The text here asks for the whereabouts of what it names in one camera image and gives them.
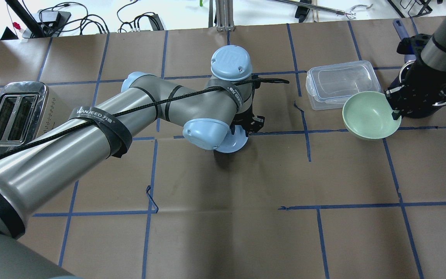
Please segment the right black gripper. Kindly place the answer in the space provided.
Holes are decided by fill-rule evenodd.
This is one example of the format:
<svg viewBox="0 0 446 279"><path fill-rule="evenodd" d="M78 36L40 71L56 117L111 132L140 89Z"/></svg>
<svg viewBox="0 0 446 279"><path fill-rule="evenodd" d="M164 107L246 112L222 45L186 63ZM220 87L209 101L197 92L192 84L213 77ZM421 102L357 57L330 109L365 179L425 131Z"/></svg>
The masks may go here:
<svg viewBox="0 0 446 279"><path fill-rule="evenodd" d="M402 118L420 119L433 115L446 106L446 83L431 85L423 81L418 84L407 82L413 65L405 64L398 77L385 90L385 97L391 109L393 120Z"/></svg>

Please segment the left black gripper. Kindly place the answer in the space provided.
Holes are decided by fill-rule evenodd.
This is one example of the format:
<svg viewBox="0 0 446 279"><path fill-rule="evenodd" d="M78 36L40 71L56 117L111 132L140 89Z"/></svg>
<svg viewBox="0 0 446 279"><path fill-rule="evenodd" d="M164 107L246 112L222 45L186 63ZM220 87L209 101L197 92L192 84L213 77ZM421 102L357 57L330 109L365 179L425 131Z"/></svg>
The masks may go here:
<svg viewBox="0 0 446 279"><path fill-rule="evenodd" d="M259 132L264 125L265 116L255 115L253 113L253 105L250 105L246 111L234 116L231 123L231 134L235 135L237 126L241 126L245 136L248 137L250 134Z"/></svg>

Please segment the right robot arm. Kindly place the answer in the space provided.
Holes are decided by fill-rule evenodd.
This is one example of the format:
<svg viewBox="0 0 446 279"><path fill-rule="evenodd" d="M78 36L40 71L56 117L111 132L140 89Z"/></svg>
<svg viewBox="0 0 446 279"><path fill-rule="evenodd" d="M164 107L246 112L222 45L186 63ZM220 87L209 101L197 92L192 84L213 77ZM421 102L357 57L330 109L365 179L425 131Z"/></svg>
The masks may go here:
<svg viewBox="0 0 446 279"><path fill-rule="evenodd" d="M432 35L403 38L398 53L412 53L385 91L393 120L425 118L446 106L446 17Z"/></svg>

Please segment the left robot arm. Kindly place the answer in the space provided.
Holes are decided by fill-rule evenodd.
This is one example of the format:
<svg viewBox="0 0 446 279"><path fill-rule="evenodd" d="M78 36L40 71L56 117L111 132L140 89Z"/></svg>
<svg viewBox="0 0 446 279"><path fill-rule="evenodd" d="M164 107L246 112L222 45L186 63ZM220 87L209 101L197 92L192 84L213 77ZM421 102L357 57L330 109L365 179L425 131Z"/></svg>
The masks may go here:
<svg viewBox="0 0 446 279"><path fill-rule="evenodd" d="M236 152L264 125L252 112L255 90L288 83L253 74L249 53L237 45L216 50L211 71L199 91L132 72L119 94L74 108L62 125L0 154L0 279L75 278L18 242L28 219L101 161L126 154L134 136L157 119L181 126L184 138L203 150Z"/></svg>

